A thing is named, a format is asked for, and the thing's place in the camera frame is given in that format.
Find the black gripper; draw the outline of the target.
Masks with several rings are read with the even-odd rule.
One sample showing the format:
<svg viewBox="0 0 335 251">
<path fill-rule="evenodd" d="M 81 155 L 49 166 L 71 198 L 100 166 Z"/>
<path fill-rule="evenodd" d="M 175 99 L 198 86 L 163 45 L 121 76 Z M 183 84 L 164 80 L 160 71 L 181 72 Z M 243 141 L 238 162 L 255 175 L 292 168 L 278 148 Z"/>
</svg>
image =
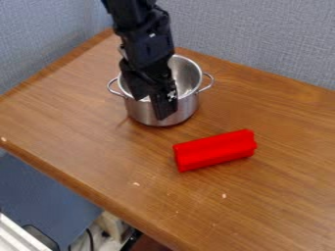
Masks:
<svg viewBox="0 0 335 251">
<path fill-rule="evenodd" d="M 155 115 L 164 120 L 177 110 L 177 91 L 167 63 L 173 54 L 169 14 L 157 0 L 100 0 L 120 36 L 125 59 L 119 68 L 136 101 L 151 96 Z M 145 69 L 148 81 L 131 67 Z"/>
</svg>

